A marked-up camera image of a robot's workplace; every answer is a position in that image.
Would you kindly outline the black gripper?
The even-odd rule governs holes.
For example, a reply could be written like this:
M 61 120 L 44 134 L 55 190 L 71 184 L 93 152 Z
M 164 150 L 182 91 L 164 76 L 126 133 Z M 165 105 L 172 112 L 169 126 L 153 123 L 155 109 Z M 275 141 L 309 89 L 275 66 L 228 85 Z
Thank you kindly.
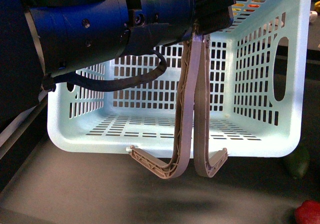
M 185 0 L 182 13 L 186 15 L 186 30 L 182 40 L 188 40 L 192 32 L 207 35 L 228 28 L 233 23 L 232 5 L 236 0 Z

